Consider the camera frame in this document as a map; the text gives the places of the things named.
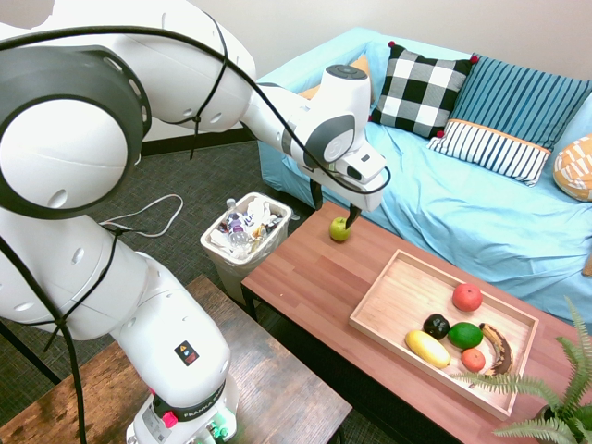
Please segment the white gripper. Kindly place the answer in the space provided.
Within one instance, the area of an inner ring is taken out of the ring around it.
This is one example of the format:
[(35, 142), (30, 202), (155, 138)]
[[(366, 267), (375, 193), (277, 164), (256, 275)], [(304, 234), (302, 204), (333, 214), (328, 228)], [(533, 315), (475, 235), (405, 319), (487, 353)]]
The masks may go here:
[(374, 211), (382, 201), (383, 189), (386, 182), (381, 173), (363, 184), (347, 174), (338, 171), (323, 171), (321, 168), (309, 168), (300, 166), (300, 171), (310, 178), (310, 192), (314, 201), (314, 209), (320, 210), (323, 206), (323, 190), (328, 189), (337, 195), (343, 202), (350, 205), (346, 218), (345, 228), (351, 229), (355, 221), (363, 211)]

